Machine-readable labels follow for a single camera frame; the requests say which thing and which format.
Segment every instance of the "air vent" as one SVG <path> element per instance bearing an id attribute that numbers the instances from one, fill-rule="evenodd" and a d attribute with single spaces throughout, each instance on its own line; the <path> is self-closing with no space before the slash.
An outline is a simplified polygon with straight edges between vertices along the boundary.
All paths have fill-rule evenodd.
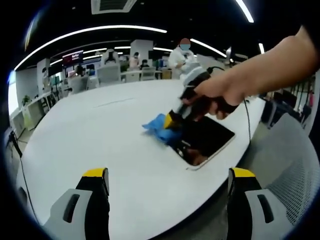
<path id="1" fill-rule="evenodd" d="M 137 0 L 91 0 L 92 14 L 128 13 Z"/>

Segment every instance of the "floor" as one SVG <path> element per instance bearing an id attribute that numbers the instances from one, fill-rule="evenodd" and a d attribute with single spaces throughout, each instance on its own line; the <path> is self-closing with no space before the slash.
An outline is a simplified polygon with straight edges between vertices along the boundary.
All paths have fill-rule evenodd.
<path id="1" fill-rule="evenodd" d="M 260 123 L 254 133 L 252 144 L 266 136 L 268 131 L 267 127 Z M 22 152 L 26 148 L 32 133 L 33 131 L 25 130 L 19 137 L 18 144 Z M 11 155 L 13 156 L 12 174 L 16 176 L 20 164 L 19 156 L 15 150 Z M 272 172 L 265 174 L 265 169 L 259 167 L 259 159 L 254 160 L 249 153 L 241 160 L 239 167 L 252 170 L 257 176 L 261 173 L 263 179 L 259 179 L 259 181 L 261 180 L 263 185 L 274 180 Z M 223 240 L 228 231 L 226 203 L 227 184 L 224 184 L 193 216 L 153 240 Z"/>

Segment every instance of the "person in white coat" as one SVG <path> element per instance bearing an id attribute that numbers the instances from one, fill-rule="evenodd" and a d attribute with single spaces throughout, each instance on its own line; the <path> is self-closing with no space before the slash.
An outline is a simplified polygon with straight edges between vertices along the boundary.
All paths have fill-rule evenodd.
<path id="1" fill-rule="evenodd" d="M 195 54 L 189 50 L 183 50 L 179 44 L 171 53 L 168 59 L 169 67 L 172 69 L 172 79 L 184 80 L 184 69 L 188 67 L 190 63 L 197 62 Z"/>

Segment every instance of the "blue cloth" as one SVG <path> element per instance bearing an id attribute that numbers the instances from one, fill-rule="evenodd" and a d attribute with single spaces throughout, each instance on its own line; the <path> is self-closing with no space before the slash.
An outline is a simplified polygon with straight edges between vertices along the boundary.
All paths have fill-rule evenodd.
<path id="1" fill-rule="evenodd" d="M 164 129 L 165 118 L 166 116 L 164 114 L 159 114 L 154 120 L 142 125 L 142 127 L 147 130 L 148 134 L 154 135 L 164 144 L 170 145 L 181 137 L 182 132 Z"/>

